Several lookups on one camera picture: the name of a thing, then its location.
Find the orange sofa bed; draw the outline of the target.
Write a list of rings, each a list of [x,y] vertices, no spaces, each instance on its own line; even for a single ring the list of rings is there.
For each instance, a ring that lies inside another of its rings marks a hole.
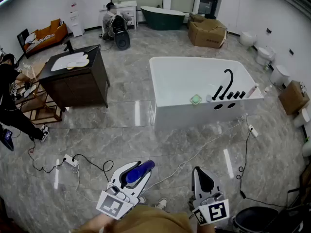
[[[42,42],[41,44],[33,48],[30,52],[26,52],[26,49],[34,40],[39,40],[53,33],[55,34],[54,37]],[[60,44],[67,36],[68,30],[66,24],[64,23],[64,21],[61,21],[61,19],[56,19],[51,21],[50,26],[41,30],[35,30],[32,33],[29,33],[28,29],[25,29],[17,35],[17,39],[23,50],[24,55],[26,56],[26,58],[29,58],[35,53]]]

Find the white vanity cabinet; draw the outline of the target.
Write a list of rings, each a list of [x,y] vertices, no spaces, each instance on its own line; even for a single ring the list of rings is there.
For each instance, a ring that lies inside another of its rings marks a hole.
[[[135,0],[123,1],[120,3],[116,2],[115,6],[116,6],[117,14],[120,14],[120,12],[123,12],[131,17],[131,21],[127,22],[127,24],[130,28],[133,28],[136,30],[137,29],[137,13],[136,13],[137,2]],[[100,12],[99,22],[101,23],[101,28],[103,31],[104,30],[103,17],[107,12],[106,6],[104,5],[103,9],[100,9],[99,12]]]

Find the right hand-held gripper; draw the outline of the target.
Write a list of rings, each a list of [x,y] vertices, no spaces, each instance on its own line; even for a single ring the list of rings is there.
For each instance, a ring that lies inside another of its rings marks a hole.
[[[212,172],[198,166],[193,169],[192,191],[195,200],[192,202],[194,209],[191,212],[200,226],[229,218],[229,201],[219,192],[220,187],[219,178]],[[212,196],[200,198],[199,194]]]

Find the black handheld device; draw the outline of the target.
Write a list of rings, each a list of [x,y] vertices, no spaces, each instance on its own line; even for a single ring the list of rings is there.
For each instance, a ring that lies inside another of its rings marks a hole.
[[[7,147],[7,149],[14,151],[12,132],[9,129],[0,128],[0,141]]]

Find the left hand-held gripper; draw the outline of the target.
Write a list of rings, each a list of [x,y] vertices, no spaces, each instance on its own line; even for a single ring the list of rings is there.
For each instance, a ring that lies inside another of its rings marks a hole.
[[[134,186],[127,185],[129,182],[126,177],[140,164],[141,161],[130,162],[114,171],[107,189],[101,192],[96,206],[98,211],[113,219],[121,219],[138,204],[138,196],[145,188],[152,171],[145,173]]]

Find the blue bottle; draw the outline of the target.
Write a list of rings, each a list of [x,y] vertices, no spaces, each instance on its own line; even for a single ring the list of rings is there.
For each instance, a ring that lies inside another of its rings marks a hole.
[[[129,171],[126,175],[125,180],[127,183],[134,183],[135,181],[143,177],[146,173],[151,171],[154,167],[154,161],[148,160]]]

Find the wooden shelf rack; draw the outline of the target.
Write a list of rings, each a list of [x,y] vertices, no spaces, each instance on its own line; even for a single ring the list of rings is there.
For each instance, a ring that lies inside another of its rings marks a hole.
[[[35,125],[62,121],[61,108],[39,82],[33,84],[36,84],[37,88],[27,98],[23,97],[25,85],[21,82],[14,85],[12,92],[17,108]]]

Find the black backpack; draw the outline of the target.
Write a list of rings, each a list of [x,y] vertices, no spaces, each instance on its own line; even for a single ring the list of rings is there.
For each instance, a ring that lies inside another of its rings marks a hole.
[[[122,33],[126,31],[127,22],[126,20],[120,16],[116,15],[110,23],[110,36],[114,37],[116,34]]]

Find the striped black white cushion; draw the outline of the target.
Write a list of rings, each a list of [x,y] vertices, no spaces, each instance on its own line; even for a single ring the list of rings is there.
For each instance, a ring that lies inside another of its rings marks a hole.
[[[45,37],[43,37],[43,38],[41,38],[41,39],[39,39],[39,40],[34,40],[29,46],[28,46],[28,48],[26,49],[26,52],[28,53],[28,52],[30,52],[33,48],[35,48],[36,46],[38,46],[39,44],[41,44],[42,42],[44,42],[44,41],[46,41],[46,40],[48,40],[48,39],[50,39],[50,38],[52,38],[52,37],[54,37],[55,36],[55,34],[53,33],[53,34],[49,34],[49,35],[47,35],[47,36],[45,36]]]

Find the dark wooden vanity cabinet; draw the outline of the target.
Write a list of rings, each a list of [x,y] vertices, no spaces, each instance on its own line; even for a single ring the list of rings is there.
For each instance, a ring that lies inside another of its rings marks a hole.
[[[75,49],[74,53],[84,52],[88,55],[89,64],[71,70],[51,71],[55,61],[70,55],[68,51],[54,55],[45,63],[39,75],[39,83],[48,95],[61,108],[81,107],[87,105],[105,105],[110,81],[101,55],[101,46],[93,45]]]

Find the dark green bathtub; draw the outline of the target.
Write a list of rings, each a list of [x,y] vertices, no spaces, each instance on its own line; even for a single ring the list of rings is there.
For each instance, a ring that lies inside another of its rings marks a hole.
[[[140,10],[147,25],[158,31],[179,30],[186,16],[180,11],[150,6],[141,6]]]

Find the black vanity faucet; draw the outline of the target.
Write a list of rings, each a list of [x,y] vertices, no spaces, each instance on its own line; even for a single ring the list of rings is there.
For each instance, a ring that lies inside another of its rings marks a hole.
[[[64,48],[64,52],[68,51],[70,54],[73,54],[74,53],[74,50],[73,50],[73,47],[72,47],[72,44],[71,44],[71,41],[68,39],[66,40],[63,45],[65,45],[65,48]]]

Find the dark oval padded panel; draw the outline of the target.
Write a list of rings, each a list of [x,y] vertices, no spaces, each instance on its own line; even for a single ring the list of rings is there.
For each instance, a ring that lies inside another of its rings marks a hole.
[[[278,211],[272,208],[248,207],[233,217],[233,226],[240,233],[262,233],[277,215]]]
[[[116,33],[114,40],[120,50],[126,50],[130,47],[130,37],[127,31]]]

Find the white bathtub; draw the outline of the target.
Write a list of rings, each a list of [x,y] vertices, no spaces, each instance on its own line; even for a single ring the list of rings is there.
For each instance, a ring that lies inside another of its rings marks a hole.
[[[246,68],[238,61],[203,58],[203,57],[153,57],[149,61],[155,93],[155,128],[173,130],[197,125],[228,122],[246,114],[253,113],[263,100],[260,96],[254,99],[226,97],[230,92],[245,92],[255,84]],[[231,69],[234,75],[233,84],[223,100],[220,95],[230,82]],[[219,86],[223,88],[216,100],[206,101],[212,97]],[[193,105],[190,98],[199,95],[202,101]]]

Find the white insole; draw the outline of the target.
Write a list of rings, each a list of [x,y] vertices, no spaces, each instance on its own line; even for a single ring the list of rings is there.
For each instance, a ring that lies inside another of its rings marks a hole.
[[[33,84],[30,88],[28,88],[24,94],[23,94],[23,97],[24,98],[27,98],[30,94],[32,94],[37,88],[37,85],[36,84]]]

